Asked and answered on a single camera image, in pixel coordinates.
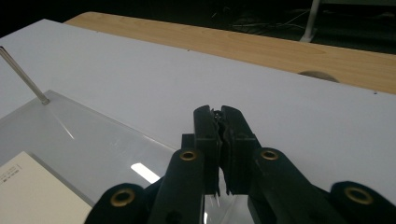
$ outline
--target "metal rod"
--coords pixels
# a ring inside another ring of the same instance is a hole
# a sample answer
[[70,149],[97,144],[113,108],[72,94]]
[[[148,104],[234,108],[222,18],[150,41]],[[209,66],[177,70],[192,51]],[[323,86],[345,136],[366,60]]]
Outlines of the metal rod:
[[311,42],[315,35],[315,20],[318,15],[318,8],[320,6],[321,0],[313,0],[311,11],[309,12],[308,22],[306,23],[305,33],[301,38],[301,42]]
[[43,92],[37,87],[37,85],[30,79],[26,73],[21,69],[21,67],[15,62],[15,60],[9,55],[9,53],[0,46],[0,55],[6,60],[9,66],[14,69],[14,71],[20,76],[20,78],[28,85],[28,87],[35,93],[35,95],[40,99],[41,104],[47,105],[50,100],[43,94]]

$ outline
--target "paper sheet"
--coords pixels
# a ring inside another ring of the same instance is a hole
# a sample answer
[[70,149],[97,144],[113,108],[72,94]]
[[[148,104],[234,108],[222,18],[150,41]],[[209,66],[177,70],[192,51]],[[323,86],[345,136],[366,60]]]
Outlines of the paper sheet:
[[5,224],[83,223],[91,208],[26,152],[0,168]]

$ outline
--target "cable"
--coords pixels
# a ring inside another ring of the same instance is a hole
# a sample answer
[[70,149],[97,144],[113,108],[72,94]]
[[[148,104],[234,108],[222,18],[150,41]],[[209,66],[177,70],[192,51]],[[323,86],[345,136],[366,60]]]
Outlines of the cable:
[[[289,25],[289,26],[295,26],[301,29],[305,29],[303,26],[299,26],[297,24],[290,24],[292,21],[297,20],[298,18],[302,17],[304,14],[308,13],[309,9],[306,10],[305,12],[301,13],[300,15],[294,17],[293,19],[284,22],[284,23],[276,23],[275,26],[270,26],[271,28],[277,28],[277,27],[281,27],[281,26],[285,26],[285,25]],[[254,27],[254,26],[269,26],[271,25],[271,23],[262,23],[262,22],[258,22],[258,23],[246,23],[246,24],[231,24],[232,27]]]
[[301,13],[300,15],[294,17],[293,19],[291,19],[291,20],[289,20],[289,21],[287,21],[287,22],[285,22],[285,23],[283,23],[283,24],[281,24],[281,25],[279,25],[279,26],[287,25],[287,24],[291,23],[292,21],[295,21],[295,20],[297,20],[298,18],[302,17],[303,15],[305,15],[305,14],[306,14],[307,12],[309,12],[309,11],[310,11],[310,10],[308,9],[307,11]]

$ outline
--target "brass screw insert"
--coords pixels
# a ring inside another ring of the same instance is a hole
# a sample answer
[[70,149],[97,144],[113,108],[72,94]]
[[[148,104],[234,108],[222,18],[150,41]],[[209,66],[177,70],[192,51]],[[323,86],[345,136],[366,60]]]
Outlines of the brass screw insert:
[[197,158],[197,154],[193,151],[185,151],[180,154],[180,158],[183,161],[193,161]]
[[134,200],[134,191],[132,189],[119,189],[110,199],[111,205],[123,207]]
[[373,197],[364,189],[359,189],[355,187],[348,187],[344,189],[345,195],[348,199],[352,200],[355,203],[361,204],[371,204],[373,203]]
[[268,161],[276,161],[279,159],[279,156],[273,150],[265,150],[262,152],[262,157]]

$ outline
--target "clear acrylic plate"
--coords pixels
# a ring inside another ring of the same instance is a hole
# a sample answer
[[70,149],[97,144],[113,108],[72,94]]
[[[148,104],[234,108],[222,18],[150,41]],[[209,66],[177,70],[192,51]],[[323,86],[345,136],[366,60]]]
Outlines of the clear acrylic plate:
[[[115,185],[145,188],[165,174],[175,149],[59,93],[46,96],[48,105],[34,99],[0,119],[0,165],[26,151],[90,205]],[[224,195],[222,181],[220,189],[220,198],[205,197],[205,223],[251,223],[246,197]]]

